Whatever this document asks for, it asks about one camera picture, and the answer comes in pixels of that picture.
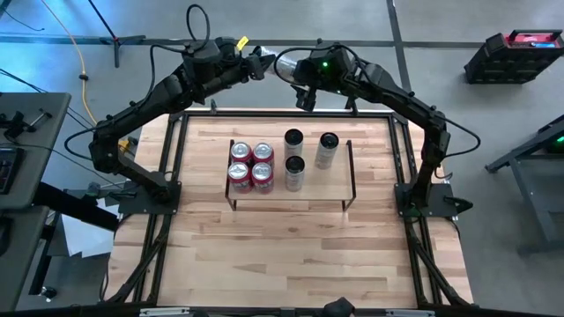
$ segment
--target white paper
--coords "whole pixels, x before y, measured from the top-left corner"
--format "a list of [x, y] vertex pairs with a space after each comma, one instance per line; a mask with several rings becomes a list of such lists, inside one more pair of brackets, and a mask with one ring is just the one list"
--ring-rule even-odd
[[[106, 206], [104, 199], [98, 200], [98, 207], [117, 215], [119, 205]], [[114, 233], [86, 224], [73, 217], [63, 215], [64, 233], [67, 240], [69, 255], [82, 252], [82, 257], [105, 254], [114, 247]]]

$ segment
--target black box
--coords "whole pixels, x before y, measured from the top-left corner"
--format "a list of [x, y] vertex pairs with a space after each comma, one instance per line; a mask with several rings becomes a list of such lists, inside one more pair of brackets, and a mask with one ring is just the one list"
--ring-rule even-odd
[[524, 84], [564, 55], [562, 30], [514, 30], [486, 40], [464, 66], [469, 84]]

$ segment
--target wooden tabletop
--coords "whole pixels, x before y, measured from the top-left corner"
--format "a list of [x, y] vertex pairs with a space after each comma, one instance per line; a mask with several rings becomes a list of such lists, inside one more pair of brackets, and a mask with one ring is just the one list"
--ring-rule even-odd
[[[345, 296], [357, 307], [416, 306], [404, 224], [393, 197], [386, 120], [193, 117], [188, 127], [182, 201], [168, 239], [159, 305], [322, 307]], [[158, 168], [166, 128], [166, 116], [143, 127], [136, 161], [149, 170]], [[306, 144], [328, 130], [352, 140], [356, 201], [346, 213], [340, 202], [324, 201], [239, 201], [231, 211], [224, 197], [229, 141], [279, 144], [290, 128], [301, 130]], [[418, 150], [423, 133], [413, 124], [410, 129]], [[399, 138], [404, 154], [401, 133]], [[170, 166], [173, 157], [171, 151]], [[147, 218], [130, 217], [116, 234], [107, 297], [137, 265]], [[438, 267], [471, 301], [456, 230], [441, 218], [428, 223]], [[152, 267], [147, 277], [145, 296]]]

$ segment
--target black can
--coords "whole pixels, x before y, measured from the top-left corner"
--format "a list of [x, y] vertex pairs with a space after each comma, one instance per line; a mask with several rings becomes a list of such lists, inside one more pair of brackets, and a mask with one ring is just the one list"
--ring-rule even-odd
[[303, 134], [298, 129], [289, 129], [284, 134], [284, 159], [301, 156]]
[[292, 156], [286, 160], [286, 189], [299, 191], [303, 185], [306, 162], [299, 156]]
[[338, 136], [332, 132], [325, 132], [319, 138], [317, 154], [315, 155], [315, 166], [319, 169], [328, 169], [333, 163], [337, 152]]

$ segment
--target mounting plate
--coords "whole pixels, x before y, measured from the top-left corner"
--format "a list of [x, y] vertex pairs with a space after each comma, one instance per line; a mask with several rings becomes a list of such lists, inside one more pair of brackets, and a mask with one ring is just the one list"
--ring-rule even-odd
[[143, 187], [138, 186], [133, 181], [127, 181], [123, 185], [123, 193], [135, 194], [135, 198], [121, 199], [118, 212], [122, 214], [174, 215], [178, 211], [182, 183], [170, 181], [168, 187], [172, 196], [171, 200], [168, 203], [157, 203]]
[[410, 188], [410, 184], [396, 184], [394, 187], [397, 214], [400, 217], [454, 217], [458, 215], [456, 205], [444, 200], [444, 197], [452, 197], [450, 184], [431, 184], [429, 205], [419, 210], [421, 214], [406, 201], [407, 192]]

